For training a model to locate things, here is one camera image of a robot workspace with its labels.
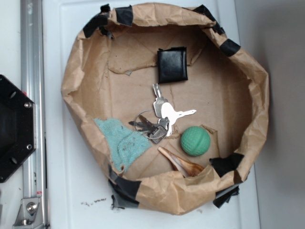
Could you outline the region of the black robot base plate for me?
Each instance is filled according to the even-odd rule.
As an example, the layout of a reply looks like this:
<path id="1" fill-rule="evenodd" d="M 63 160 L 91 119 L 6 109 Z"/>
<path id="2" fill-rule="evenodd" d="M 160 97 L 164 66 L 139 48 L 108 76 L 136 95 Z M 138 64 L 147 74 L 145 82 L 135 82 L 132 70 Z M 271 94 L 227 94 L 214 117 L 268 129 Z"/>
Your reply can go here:
<path id="1" fill-rule="evenodd" d="M 35 103 L 0 76 L 0 182 L 6 182 L 35 150 Z"/>

